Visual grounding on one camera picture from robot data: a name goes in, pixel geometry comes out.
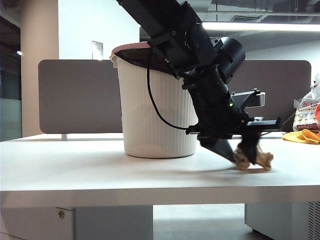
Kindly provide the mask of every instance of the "plastic bag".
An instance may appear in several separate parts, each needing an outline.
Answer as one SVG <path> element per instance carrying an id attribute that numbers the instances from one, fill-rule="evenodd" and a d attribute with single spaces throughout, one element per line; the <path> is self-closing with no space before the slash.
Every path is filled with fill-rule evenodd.
<path id="1" fill-rule="evenodd" d="M 320 131 L 320 120 L 317 117 L 320 111 L 320 75 L 315 77 L 311 91 L 305 95 L 298 105 L 293 121 L 293 131 L 308 129 Z"/>

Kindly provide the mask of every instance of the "air vent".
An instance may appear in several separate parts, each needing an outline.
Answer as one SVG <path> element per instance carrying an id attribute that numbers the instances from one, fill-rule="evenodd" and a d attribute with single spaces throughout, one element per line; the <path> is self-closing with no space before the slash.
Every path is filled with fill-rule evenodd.
<path id="1" fill-rule="evenodd" d="M 309 202 L 308 240 L 320 240 L 320 201 Z"/>
<path id="2" fill-rule="evenodd" d="M 234 16 L 231 20 L 233 23 L 248 23 L 248 22 L 258 22 L 259 16 Z"/>

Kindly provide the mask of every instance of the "table surface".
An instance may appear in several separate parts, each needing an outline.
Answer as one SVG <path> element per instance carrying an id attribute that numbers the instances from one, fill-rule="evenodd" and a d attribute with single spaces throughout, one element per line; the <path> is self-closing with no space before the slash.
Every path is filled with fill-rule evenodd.
<path id="1" fill-rule="evenodd" d="M 233 148 L 239 139 L 230 140 Z M 120 133 L 41 134 L 0 143 L 1 207 L 89 207 L 320 200 L 320 145 L 263 137 L 272 170 L 247 171 L 197 146 L 169 159 L 132 157 Z"/>

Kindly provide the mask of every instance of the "desk partition panel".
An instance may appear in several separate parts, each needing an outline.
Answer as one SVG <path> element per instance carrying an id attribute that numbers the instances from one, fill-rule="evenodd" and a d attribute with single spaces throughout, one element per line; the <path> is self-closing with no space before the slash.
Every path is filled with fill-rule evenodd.
<path id="1" fill-rule="evenodd" d="M 121 133 L 117 69 L 109 60 L 43 60 L 39 67 L 40 128 L 47 134 Z M 246 60 L 228 84 L 232 92 L 258 88 L 265 106 L 251 116 L 287 120 L 294 99 L 309 92 L 311 65 L 302 60 Z M 292 130 L 293 118 L 283 131 Z"/>

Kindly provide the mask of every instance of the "fluorescent light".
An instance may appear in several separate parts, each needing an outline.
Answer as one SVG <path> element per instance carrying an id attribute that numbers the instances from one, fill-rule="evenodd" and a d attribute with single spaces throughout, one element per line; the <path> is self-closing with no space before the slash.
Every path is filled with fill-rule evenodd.
<path id="1" fill-rule="evenodd" d="M 217 31 L 320 32 L 320 24 L 203 22 L 202 26 L 207 30 L 217 30 Z"/>

